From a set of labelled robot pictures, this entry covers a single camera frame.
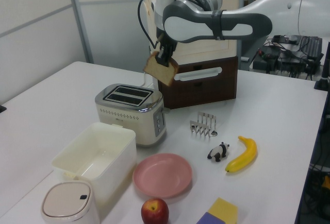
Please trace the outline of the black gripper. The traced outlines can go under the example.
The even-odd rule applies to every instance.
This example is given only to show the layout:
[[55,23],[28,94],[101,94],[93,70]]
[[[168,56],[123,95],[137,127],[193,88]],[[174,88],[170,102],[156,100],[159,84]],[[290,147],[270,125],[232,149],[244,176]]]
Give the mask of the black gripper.
[[156,62],[169,66],[173,52],[176,50],[177,41],[170,38],[166,33],[162,33],[159,36],[160,51],[155,55]]

